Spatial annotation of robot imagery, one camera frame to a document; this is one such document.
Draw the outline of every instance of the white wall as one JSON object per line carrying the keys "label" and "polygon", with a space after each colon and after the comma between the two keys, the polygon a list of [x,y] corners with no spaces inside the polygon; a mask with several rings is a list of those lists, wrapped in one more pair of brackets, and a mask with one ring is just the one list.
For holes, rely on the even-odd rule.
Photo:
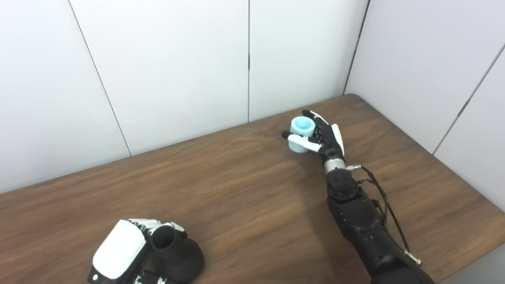
{"label": "white wall", "polygon": [[503,211],[504,110],[505,54],[502,53],[435,153],[442,163]]}
{"label": "white wall", "polygon": [[433,152],[505,42],[505,2],[371,1],[346,93]]}
{"label": "white wall", "polygon": [[247,0],[71,0],[132,154],[247,122]]}
{"label": "white wall", "polygon": [[251,0],[249,118],[343,94],[368,0]]}
{"label": "white wall", "polygon": [[0,193],[128,156],[68,2],[0,2]]}

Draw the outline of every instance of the black cup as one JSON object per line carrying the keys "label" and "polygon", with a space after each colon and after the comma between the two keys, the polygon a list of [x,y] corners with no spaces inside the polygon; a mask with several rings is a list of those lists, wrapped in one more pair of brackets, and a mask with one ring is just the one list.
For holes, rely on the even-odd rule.
{"label": "black cup", "polygon": [[151,236],[151,246],[156,271],[173,282],[190,283],[204,268],[204,254],[198,244],[174,227],[158,227]]}

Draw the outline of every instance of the wood grain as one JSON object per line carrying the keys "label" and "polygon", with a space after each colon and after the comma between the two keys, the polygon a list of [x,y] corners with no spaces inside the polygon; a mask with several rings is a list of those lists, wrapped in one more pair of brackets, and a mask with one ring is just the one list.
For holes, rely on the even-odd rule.
{"label": "wood grain", "polygon": [[[505,214],[361,98],[307,108],[339,124],[348,164],[374,171],[436,281],[505,242]],[[319,157],[280,137],[300,110],[0,195],[0,282],[84,283],[119,219],[156,218],[202,247],[196,283],[368,283]]]}

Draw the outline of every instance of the robotic arm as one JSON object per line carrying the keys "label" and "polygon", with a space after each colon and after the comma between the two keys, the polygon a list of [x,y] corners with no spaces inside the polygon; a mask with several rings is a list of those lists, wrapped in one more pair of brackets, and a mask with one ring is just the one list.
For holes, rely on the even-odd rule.
{"label": "robotic arm", "polygon": [[[372,284],[435,284],[421,268],[421,260],[416,258],[387,196],[371,171],[361,165],[345,164],[344,148],[340,130],[336,124],[328,124],[319,114],[303,110],[303,115],[312,119],[316,128],[314,137],[304,137],[282,132],[286,140],[317,152],[326,172],[328,207],[342,235],[356,249],[366,267]],[[354,180],[352,171],[362,169],[370,179]],[[384,199],[384,210],[376,200],[368,198],[361,184],[373,183]],[[405,248],[400,247],[387,229],[387,214],[390,212]]]}

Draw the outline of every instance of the cable connector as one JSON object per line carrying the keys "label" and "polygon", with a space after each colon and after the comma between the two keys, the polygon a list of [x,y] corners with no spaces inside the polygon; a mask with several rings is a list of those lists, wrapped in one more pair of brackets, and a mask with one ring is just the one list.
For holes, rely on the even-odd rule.
{"label": "cable connector", "polygon": [[413,254],[411,254],[408,250],[404,250],[403,253],[405,253],[405,255],[408,258],[412,259],[412,261],[414,261],[417,265],[419,266],[423,265],[423,262],[419,258],[415,257]]}
{"label": "cable connector", "polygon": [[347,166],[345,169],[348,171],[357,170],[357,169],[361,169],[361,165]]}

